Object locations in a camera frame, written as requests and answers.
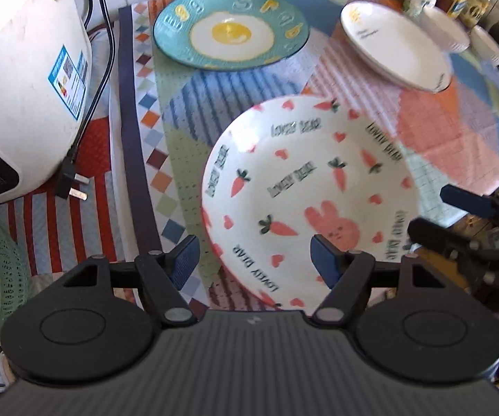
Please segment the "white carrot bunny plate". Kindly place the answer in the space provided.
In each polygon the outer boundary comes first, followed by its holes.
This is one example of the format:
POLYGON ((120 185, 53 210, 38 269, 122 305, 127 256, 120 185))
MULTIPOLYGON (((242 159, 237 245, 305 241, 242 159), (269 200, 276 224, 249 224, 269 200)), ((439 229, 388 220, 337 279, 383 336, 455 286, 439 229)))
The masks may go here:
POLYGON ((201 210, 216 256, 244 290, 311 313, 327 292, 311 263, 313 236, 397 261, 419 196, 399 147, 372 120, 300 95, 228 123, 204 169, 201 210))

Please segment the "white ribbed bowl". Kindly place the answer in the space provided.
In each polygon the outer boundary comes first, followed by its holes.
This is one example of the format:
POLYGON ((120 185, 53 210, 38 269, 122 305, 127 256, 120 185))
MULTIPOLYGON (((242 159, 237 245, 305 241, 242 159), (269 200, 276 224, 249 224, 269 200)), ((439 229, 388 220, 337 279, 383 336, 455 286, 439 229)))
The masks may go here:
POLYGON ((465 29, 439 8, 424 7, 420 25, 443 52, 460 54, 470 47, 465 29))
POLYGON ((471 29, 470 45, 480 59, 499 66, 499 44, 480 26, 471 29))

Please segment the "white plate dark rim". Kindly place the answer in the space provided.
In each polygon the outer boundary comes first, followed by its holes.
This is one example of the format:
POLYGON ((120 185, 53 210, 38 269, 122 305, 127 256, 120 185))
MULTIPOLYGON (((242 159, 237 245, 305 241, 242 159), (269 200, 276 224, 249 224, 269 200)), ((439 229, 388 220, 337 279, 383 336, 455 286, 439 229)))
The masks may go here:
POLYGON ((393 82, 430 93, 449 87, 453 69, 445 54, 404 14, 354 1, 343 7, 341 25, 361 58, 393 82))

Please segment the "teal fried egg plate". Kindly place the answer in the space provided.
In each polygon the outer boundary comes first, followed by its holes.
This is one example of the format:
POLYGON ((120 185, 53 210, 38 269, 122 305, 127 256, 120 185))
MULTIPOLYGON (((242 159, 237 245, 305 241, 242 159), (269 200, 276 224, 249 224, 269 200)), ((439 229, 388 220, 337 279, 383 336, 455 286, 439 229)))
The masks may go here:
POLYGON ((153 25, 164 55, 219 71, 275 64, 301 50, 309 36, 306 17, 286 0, 173 0, 153 25))

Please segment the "colourful patchwork table mat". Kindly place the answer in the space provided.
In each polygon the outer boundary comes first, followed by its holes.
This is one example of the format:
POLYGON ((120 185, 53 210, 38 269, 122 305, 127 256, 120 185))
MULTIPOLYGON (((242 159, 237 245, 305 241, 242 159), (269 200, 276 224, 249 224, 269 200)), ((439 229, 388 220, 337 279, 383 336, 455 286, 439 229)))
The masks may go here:
POLYGON ((120 11, 121 144, 140 251, 198 237, 199 266, 182 287, 190 303, 248 310, 312 310, 326 286, 310 240, 330 237, 397 261, 406 226, 423 216, 451 225, 441 202, 455 184, 499 187, 499 72, 473 54, 450 57, 450 85, 432 94, 395 86, 351 46, 336 0, 150 0, 120 11), (194 70, 156 46, 163 19, 196 15, 310 24, 306 45, 254 70, 194 70))

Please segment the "red striped cloth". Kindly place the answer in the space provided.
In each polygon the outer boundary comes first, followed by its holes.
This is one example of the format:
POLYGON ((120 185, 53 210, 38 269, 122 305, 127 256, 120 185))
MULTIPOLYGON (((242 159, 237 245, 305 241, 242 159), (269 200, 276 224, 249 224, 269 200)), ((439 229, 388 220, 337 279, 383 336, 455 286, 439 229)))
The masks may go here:
POLYGON ((49 180, 34 192, 0 205, 0 224, 29 266, 37 294, 87 257, 111 261, 137 255, 121 141, 119 72, 113 70, 77 158, 86 199, 55 196, 49 180))

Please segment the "white rice cooker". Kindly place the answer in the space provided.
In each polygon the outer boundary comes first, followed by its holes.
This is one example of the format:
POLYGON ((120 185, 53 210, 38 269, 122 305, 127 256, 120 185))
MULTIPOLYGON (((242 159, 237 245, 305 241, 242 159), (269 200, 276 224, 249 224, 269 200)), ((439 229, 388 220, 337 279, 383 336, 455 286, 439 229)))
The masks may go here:
POLYGON ((91 43, 75 0, 0 0, 0 203, 58 170, 89 79, 91 43))

